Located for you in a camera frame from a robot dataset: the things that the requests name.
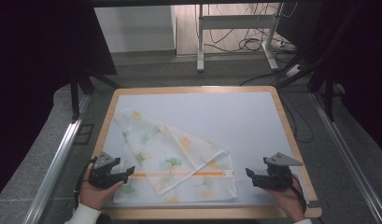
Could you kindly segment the white power strip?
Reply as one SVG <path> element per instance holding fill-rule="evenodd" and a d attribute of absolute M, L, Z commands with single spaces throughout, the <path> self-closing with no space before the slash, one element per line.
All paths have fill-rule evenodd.
<path fill-rule="evenodd" d="M 286 76 L 287 77 L 292 77 L 294 75 L 296 75 L 298 72 L 302 71 L 304 69 L 304 67 L 300 64 L 295 64 L 287 73 L 286 73 Z"/>
<path fill-rule="evenodd" d="M 287 43 L 285 41 L 278 41 L 278 40 L 273 41 L 272 47 L 274 49 L 279 49 L 279 50 L 296 50 L 296 47 L 292 45 L 291 43 Z"/>

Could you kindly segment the person's right hand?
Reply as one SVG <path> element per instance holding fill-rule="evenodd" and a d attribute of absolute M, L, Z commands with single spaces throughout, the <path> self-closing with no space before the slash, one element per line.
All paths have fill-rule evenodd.
<path fill-rule="evenodd" d="M 292 176 L 292 186 L 285 190 L 277 191 L 267 189 L 276 200 L 278 206 L 284 211 L 292 223 L 306 219 L 302 200 L 298 197 L 302 193 L 297 175 Z"/>

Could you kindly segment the white metal desk frame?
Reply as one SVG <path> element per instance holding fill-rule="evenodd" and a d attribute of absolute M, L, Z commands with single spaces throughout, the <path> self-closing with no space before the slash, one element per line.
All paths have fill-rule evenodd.
<path fill-rule="evenodd" d="M 262 49 L 271 69 L 277 71 L 278 65 L 271 51 L 271 44 L 281 9 L 282 3 L 279 3 L 274 14 L 205 16 L 204 6 L 199 5 L 197 71 L 203 72 L 205 70 L 204 30 L 223 29 L 267 29 L 269 33 L 266 39 L 262 41 Z"/>

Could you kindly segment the aluminium rail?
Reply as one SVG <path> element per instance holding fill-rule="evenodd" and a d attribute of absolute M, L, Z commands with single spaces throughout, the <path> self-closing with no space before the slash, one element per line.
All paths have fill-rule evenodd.
<path fill-rule="evenodd" d="M 342 157 L 344 164 L 352 175 L 358 189 L 361 192 L 363 199 L 368 205 L 372 215 L 375 218 L 377 224 L 382 224 L 382 201 L 378 197 L 375 189 L 371 185 L 370 181 L 367 179 L 366 175 L 362 171 L 360 165 L 356 161 L 353 153 L 351 152 L 347 142 L 345 141 L 343 135 L 340 133 L 334 121 L 331 121 L 328 115 L 325 113 L 323 108 L 323 103 L 319 99 L 316 93 L 310 93 L 315 108 L 318 111 L 324 125 L 326 126 L 328 133 L 331 136 L 339 154 Z"/>
<path fill-rule="evenodd" d="M 50 195 L 60 175 L 60 172 L 64 166 L 70 148 L 78 133 L 90 100 L 91 97 L 89 95 L 84 95 L 81 98 L 81 101 L 78 104 L 80 107 L 79 115 L 68 125 L 64 133 L 64 137 L 56 150 L 56 153 L 50 163 L 50 167 L 41 182 L 41 185 L 31 203 L 31 206 L 29 207 L 29 210 L 22 224 L 37 224 L 41 218 L 45 206 L 49 201 Z"/>

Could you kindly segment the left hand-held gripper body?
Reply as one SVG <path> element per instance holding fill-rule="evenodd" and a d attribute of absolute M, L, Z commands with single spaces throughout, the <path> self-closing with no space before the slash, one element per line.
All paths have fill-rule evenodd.
<path fill-rule="evenodd" d="M 89 183 L 99 189 L 108 189 L 120 182 L 117 180 L 118 174 L 112 174 L 112 170 L 109 170 L 109 164 L 113 161 L 114 158 L 105 152 L 96 157 L 92 163 Z"/>

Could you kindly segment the dark curtain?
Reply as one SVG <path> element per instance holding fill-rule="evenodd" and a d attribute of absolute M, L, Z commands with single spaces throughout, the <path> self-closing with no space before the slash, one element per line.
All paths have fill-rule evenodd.
<path fill-rule="evenodd" d="M 114 75 L 91 0 L 0 0 L 0 194 L 79 74 Z"/>
<path fill-rule="evenodd" d="M 361 5 L 333 55 L 334 83 L 344 88 L 342 104 L 382 149 L 382 0 Z M 306 39 L 301 53 L 309 64 L 320 57 L 328 32 L 347 0 L 302 0 L 286 28 Z"/>

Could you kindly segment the black metal stand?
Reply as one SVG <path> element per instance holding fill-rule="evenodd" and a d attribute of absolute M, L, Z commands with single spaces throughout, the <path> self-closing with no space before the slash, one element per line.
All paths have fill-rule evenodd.
<path fill-rule="evenodd" d="M 358 0 L 347 0 L 347 6 L 338 14 L 335 24 L 330 28 L 330 32 L 328 32 L 330 40 L 327 42 L 325 49 L 322 44 L 319 45 L 321 49 L 320 57 L 292 77 L 277 83 L 279 88 L 285 88 L 301 77 L 312 73 L 313 76 L 309 79 L 306 87 L 312 93 L 318 92 L 322 86 L 325 87 L 325 92 L 322 94 L 323 111 L 330 121 L 334 121 L 332 115 L 332 98 L 334 97 L 333 55 L 360 5 L 361 3 Z"/>
<path fill-rule="evenodd" d="M 114 90 L 121 89 L 121 85 L 113 80 L 93 72 L 91 69 L 83 69 L 81 72 L 73 72 L 70 75 L 70 92 L 71 92 L 71 104 L 72 104 L 72 122 L 75 123 L 80 117 L 80 104 L 78 96 L 78 88 L 81 88 L 84 94 L 91 95 L 94 93 L 94 86 L 91 78 L 94 77 L 97 80 L 107 84 Z"/>

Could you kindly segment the person's left hand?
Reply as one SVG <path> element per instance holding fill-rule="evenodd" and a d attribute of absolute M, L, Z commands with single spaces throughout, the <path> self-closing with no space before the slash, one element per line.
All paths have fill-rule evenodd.
<path fill-rule="evenodd" d="M 79 202 L 94 210 L 101 210 L 107 199 L 123 185 L 123 182 L 120 181 L 108 189 L 99 189 L 89 183 L 90 172 L 91 170 L 88 169 L 82 177 Z"/>

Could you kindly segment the white leaf-print cloth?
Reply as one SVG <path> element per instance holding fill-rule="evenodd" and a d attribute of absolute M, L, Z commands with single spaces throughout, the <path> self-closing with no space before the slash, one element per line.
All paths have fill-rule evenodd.
<path fill-rule="evenodd" d="M 135 168 L 116 203 L 202 203 L 237 197 L 232 158 L 223 147 L 130 108 L 112 125 L 123 138 L 124 169 Z"/>

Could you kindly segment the white cabinet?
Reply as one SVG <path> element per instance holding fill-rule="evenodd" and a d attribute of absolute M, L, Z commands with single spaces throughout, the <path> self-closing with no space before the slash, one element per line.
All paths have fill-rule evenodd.
<path fill-rule="evenodd" d="M 110 52 L 174 50 L 175 18 L 170 6 L 96 7 Z"/>

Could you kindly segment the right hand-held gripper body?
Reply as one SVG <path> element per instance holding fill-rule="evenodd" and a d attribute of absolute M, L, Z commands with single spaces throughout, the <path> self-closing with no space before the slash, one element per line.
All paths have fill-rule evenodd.
<path fill-rule="evenodd" d="M 259 188 L 284 190 L 292 185 L 291 166 L 303 166 L 300 161 L 295 160 L 283 153 L 277 152 L 268 158 L 267 175 L 260 175 L 262 182 Z"/>

